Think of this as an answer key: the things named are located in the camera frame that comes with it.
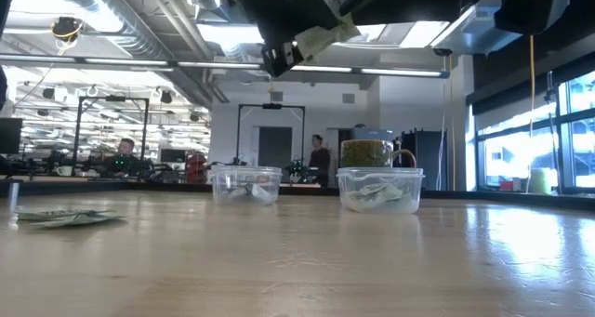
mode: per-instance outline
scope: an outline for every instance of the desk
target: desk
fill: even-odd
[[[24,197],[126,223],[35,231],[0,210],[2,316],[592,316],[590,213],[422,200],[412,216],[337,197],[212,205],[208,193]]]

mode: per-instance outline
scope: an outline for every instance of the plastic container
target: plastic container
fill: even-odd
[[[419,209],[423,169],[349,167],[337,176],[341,203],[348,209],[401,214]]]
[[[279,196],[281,168],[213,166],[209,172],[217,204],[271,205]]]

